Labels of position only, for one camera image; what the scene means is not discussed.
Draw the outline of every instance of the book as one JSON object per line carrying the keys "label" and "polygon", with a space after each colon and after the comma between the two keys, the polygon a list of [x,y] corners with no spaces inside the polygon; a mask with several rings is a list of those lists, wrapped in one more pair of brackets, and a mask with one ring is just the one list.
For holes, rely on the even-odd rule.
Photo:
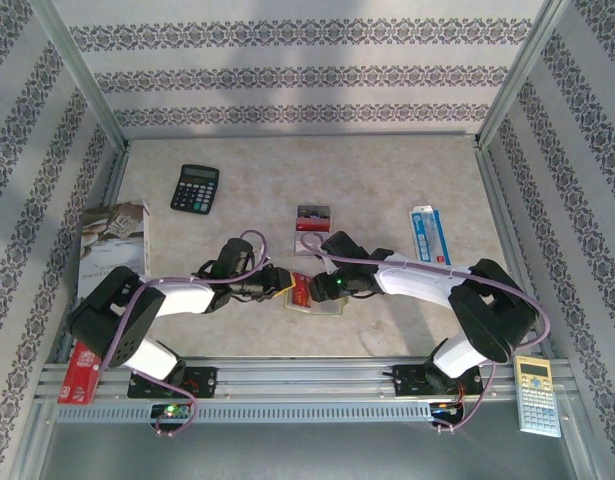
{"label": "book", "polygon": [[78,298],[87,297],[120,265],[126,265],[139,275],[150,275],[149,210],[143,201],[83,212]]}

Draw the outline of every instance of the small red box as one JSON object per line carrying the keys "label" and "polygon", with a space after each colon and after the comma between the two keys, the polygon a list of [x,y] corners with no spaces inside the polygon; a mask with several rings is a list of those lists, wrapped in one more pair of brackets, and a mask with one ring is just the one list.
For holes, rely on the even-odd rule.
{"label": "small red box", "polygon": [[94,399],[100,379],[98,371],[100,363],[100,358],[85,345],[76,342],[74,354],[71,356],[67,374],[60,389],[58,403],[89,405]]}

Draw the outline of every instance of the toothpaste box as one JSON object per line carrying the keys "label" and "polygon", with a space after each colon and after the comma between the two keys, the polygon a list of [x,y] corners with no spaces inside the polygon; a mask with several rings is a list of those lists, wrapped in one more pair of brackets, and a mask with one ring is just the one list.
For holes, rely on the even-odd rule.
{"label": "toothpaste box", "polygon": [[451,265],[440,222],[440,212],[434,210],[430,205],[414,207],[409,212],[409,220],[414,234],[418,260]]}

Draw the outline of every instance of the black calculator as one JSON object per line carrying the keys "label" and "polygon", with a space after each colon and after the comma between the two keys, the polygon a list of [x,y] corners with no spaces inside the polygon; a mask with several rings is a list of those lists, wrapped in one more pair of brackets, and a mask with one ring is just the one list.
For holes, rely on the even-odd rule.
{"label": "black calculator", "polygon": [[183,165],[171,208],[207,215],[218,188],[218,170],[201,165]]}

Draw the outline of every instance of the calculator display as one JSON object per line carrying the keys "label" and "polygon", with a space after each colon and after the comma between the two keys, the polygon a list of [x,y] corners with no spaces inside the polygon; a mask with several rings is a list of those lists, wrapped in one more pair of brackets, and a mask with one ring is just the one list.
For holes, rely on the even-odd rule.
{"label": "calculator display", "polygon": [[528,365],[526,363],[520,364],[520,373],[526,373],[527,375],[538,375],[539,377],[548,377],[549,372],[545,367],[538,365]]}
{"label": "calculator display", "polygon": [[183,174],[195,177],[216,178],[216,172],[210,172],[201,168],[185,167],[183,168]]}

